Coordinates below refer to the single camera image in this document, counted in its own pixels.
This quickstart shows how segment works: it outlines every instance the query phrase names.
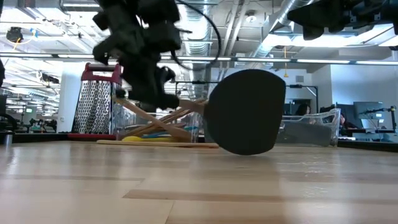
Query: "wooden floor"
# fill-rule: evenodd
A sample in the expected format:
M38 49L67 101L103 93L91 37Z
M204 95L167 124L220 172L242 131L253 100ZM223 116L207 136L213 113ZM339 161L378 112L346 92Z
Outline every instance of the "wooden floor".
M0 148L1 224L398 223L398 154L81 142Z

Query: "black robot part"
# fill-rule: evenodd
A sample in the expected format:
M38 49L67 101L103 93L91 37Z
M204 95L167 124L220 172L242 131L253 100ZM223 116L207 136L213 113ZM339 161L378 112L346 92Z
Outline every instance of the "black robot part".
M189 4L177 0L205 16L216 29L209 17ZM111 35L93 49L94 59L107 65L110 56L116 56L124 67L122 78L132 86L129 98L156 107L176 108L178 98L166 94L164 83L175 79L174 72L169 68L159 68L157 63L161 53L171 52L172 58L182 65L175 56L180 50L182 40L180 30L174 23L180 20L175 0L135 0L115 1L97 0L103 11L93 20L102 30L110 29ZM219 51L212 66L221 51L221 36L216 30L219 40Z
M287 18L303 26L304 40L313 40L345 27L393 23L398 35L398 0L321 0L292 10Z

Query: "plastic container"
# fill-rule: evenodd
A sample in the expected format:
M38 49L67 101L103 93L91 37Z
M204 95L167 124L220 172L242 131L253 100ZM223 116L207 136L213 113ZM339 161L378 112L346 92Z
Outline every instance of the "plastic container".
M170 113L166 111L161 111L158 113L148 113L151 114L156 119L163 118L164 116L169 115ZM130 133L131 131L136 130L137 128L141 128L147 124L150 124L151 121L148 121L144 118L137 116L136 114L130 112L129 110L123 108L122 115L119 116L116 122L116 139L121 141ZM198 142L199 130L201 128L201 116L197 113L190 113L181 117L171 123L174 126L185 129L189 133L191 133L190 142ZM153 130L149 133L136 133L133 136L140 137L137 139L138 141L175 141L175 139L171 139L171 135L156 125L157 129Z
M305 116L283 116L276 145L337 146L340 109Z

